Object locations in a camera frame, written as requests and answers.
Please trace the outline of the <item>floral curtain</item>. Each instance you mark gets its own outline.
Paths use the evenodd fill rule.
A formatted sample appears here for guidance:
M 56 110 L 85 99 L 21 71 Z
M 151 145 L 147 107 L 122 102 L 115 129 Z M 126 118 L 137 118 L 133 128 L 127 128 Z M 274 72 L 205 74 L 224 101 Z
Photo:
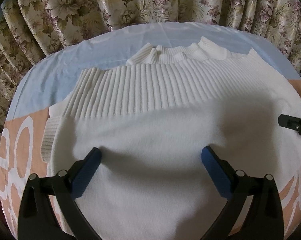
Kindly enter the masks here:
M 18 84 L 42 59 L 113 30 L 157 22 L 259 35 L 301 70 L 301 0 L 0 0 L 0 131 Z

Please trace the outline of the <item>white knit sweater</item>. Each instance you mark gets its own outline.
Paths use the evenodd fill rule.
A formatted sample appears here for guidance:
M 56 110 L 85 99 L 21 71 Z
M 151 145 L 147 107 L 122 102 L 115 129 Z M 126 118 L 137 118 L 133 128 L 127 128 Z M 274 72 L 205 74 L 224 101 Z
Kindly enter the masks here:
M 101 150 L 77 204 L 103 239 L 199 239 L 225 204 L 202 149 L 282 190 L 301 168 L 301 136 L 281 114 L 301 118 L 301 98 L 255 50 L 146 44 L 123 66 L 81 72 L 50 107 L 41 156 L 52 176 Z

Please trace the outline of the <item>blue and orange bedsheet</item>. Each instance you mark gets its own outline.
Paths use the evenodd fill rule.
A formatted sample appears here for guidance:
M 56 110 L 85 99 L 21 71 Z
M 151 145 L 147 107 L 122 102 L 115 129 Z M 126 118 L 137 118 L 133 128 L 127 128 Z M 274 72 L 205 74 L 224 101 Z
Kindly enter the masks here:
M 133 25 L 97 36 L 52 54 L 21 80 L 2 131 L 0 142 L 0 200 L 13 236 L 21 195 L 31 173 L 46 174 L 40 156 L 44 126 L 51 105 L 66 98 L 85 68 L 112 68 L 126 63 L 145 44 L 189 46 L 205 37 L 235 53 L 257 53 L 296 89 L 301 97 L 301 76 L 266 39 L 235 29 L 201 23 Z

